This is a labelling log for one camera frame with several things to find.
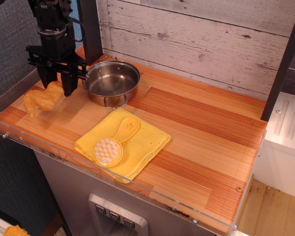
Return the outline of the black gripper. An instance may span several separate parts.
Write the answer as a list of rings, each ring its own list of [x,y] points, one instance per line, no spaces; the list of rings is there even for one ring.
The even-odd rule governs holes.
[[[37,67],[40,80],[47,88],[57,81],[57,72],[61,72],[64,96],[68,97],[78,86],[78,78],[86,80],[89,74],[87,62],[75,52],[76,40],[72,24],[62,24],[59,29],[37,28],[40,46],[27,46],[29,64]]]

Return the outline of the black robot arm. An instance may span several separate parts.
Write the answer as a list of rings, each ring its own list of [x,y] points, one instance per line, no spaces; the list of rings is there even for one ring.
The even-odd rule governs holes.
[[[77,40],[74,23],[81,26],[82,37],[85,27],[82,22],[70,17],[73,11],[70,0],[30,0],[30,8],[37,20],[40,46],[27,46],[29,64],[36,66],[43,86],[46,88],[57,80],[60,73],[64,95],[70,96],[78,86],[78,80],[86,80],[87,62],[75,52]]]

